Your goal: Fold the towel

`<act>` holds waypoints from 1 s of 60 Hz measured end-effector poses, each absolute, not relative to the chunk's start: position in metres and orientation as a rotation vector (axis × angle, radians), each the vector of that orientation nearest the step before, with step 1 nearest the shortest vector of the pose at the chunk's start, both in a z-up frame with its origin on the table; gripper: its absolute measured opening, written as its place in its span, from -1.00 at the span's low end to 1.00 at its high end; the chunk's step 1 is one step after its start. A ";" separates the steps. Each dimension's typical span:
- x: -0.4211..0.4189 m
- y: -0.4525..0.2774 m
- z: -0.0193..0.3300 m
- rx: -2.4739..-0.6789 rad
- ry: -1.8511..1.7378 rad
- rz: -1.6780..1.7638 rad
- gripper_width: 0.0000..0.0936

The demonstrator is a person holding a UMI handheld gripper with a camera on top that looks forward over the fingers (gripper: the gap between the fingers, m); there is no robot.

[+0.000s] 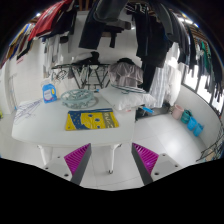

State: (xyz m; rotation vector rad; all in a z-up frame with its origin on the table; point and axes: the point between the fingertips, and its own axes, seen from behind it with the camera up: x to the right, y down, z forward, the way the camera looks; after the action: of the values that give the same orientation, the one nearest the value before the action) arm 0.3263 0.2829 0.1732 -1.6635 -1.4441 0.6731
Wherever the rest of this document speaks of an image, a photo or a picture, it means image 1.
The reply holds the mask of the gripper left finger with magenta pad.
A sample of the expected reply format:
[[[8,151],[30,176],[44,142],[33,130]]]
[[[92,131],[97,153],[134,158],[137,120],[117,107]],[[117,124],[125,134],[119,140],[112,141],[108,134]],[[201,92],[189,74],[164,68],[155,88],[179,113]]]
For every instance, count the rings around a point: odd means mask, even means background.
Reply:
[[[82,181],[91,153],[91,144],[86,144],[64,157],[53,159],[48,162],[43,169],[51,174],[79,185]]]

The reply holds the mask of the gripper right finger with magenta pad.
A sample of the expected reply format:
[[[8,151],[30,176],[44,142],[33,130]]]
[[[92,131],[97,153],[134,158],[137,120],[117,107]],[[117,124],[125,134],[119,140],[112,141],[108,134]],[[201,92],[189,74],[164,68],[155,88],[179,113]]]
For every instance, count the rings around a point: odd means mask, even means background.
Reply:
[[[157,154],[137,143],[132,144],[131,153],[144,185],[181,169],[181,166],[168,154]]]

